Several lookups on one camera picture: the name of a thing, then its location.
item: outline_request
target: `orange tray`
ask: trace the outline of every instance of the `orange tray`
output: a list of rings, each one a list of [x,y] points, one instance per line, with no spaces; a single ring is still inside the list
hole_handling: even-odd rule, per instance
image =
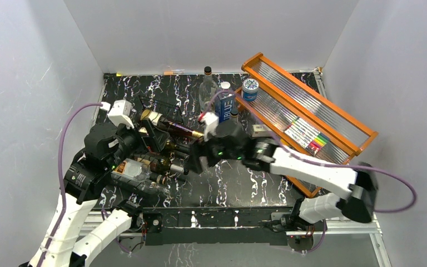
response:
[[[255,101],[246,102],[241,97],[236,97],[240,110],[245,108],[254,113],[263,124],[300,153],[336,164],[347,164],[354,156],[361,154],[378,135],[262,53],[246,61],[241,69],[259,82],[260,89]],[[236,92],[241,94],[241,87]],[[316,154],[284,133],[297,120],[307,123],[307,127],[326,137],[326,143]],[[287,178],[306,197],[314,197],[321,189],[317,187],[310,191],[302,181],[294,177]]]

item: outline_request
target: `white connector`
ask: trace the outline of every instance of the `white connector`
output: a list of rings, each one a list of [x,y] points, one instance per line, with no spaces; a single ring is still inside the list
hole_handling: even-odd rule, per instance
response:
[[[217,128],[219,125],[219,117],[215,115],[215,113],[207,112],[200,119],[200,122],[205,125],[205,129],[203,131],[203,140],[208,141],[208,133],[215,135],[215,128]]]
[[[132,109],[132,103],[127,100],[117,100],[113,103],[112,109],[107,114],[109,120],[115,125],[126,125],[128,128],[135,128],[129,115]]]
[[[107,112],[110,110],[111,105],[109,103],[101,102],[101,104],[102,104],[102,107],[101,107],[102,110],[105,110]]]

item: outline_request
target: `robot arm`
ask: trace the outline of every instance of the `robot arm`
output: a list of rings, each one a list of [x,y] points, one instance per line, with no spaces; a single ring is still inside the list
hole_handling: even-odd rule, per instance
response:
[[[201,123],[205,125],[204,139],[191,145],[187,163],[192,171],[202,172],[200,157],[207,158],[209,167],[222,159],[241,160],[253,170],[293,176],[330,191],[314,199],[298,201],[290,215],[290,220],[294,223],[310,225],[341,216],[359,223],[372,221],[378,190],[373,173],[319,166],[331,163],[292,149],[286,151],[272,139],[252,139],[234,122],[219,124],[218,121],[218,117],[210,112],[202,117]],[[292,157],[291,153],[319,165],[305,163]]]
[[[116,101],[109,112],[113,123],[103,123],[91,128],[84,139],[85,147],[74,157],[63,178],[66,212],[62,220],[58,221],[63,206],[63,197],[60,195],[57,210],[40,248],[29,263],[20,266],[88,266],[107,246],[108,240],[113,240],[131,226],[130,214],[116,210],[85,238],[85,242],[76,243],[87,215],[110,182],[112,170],[130,154],[146,152],[138,130],[134,129],[128,118],[129,107],[131,104],[125,100]],[[50,236],[56,224],[59,224],[58,230],[54,236]]]

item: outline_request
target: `white wall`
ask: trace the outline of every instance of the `white wall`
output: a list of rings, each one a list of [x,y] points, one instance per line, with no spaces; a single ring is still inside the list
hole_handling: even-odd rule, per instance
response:
[[[323,66],[358,0],[64,1],[104,72],[153,74]]]
[[[324,81],[333,102],[380,132],[358,160],[405,176],[419,193],[412,210],[378,215],[393,266],[427,266],[427,1],[361,0]],[[403,185],[379,182],[377,207],[409,201]]]
[[[37,251],[58,198],[60,130],[101,88],[102,71],[63,0],[0,0],[0,267]],[[93,113],[73,121],[64,166]]]

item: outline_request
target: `bottle label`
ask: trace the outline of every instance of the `bottle label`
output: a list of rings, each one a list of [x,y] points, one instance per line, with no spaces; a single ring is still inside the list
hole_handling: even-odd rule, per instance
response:
[[[256,95],[257,95],[257,92],[247,93],[245,91],[241,91],[241,96],[243,97],[244,100],[248,102],[254,101],[256,99]]]
[[[226,121],[230,118],[231,109],[233,108],[234,101],[235,95],[229,95],[220,99],[220,103],[218,105],[220,110],[215,111],[215,113],[219,117],[219,123],[222,121]]]
[[[117,166],[115,169],[115,172],[118,172],[119,174],[123,174],[123,170],[125,169],[125,164],[127,164],[127,161],[122,161],[120,165]]]
[[[148,114],[148,118],[151,120],[151,122],[153,123],[153,125],[158,126],[158,121],[160,120],[162,114],[155,112],[155,111],[150,111],[150,114]]]

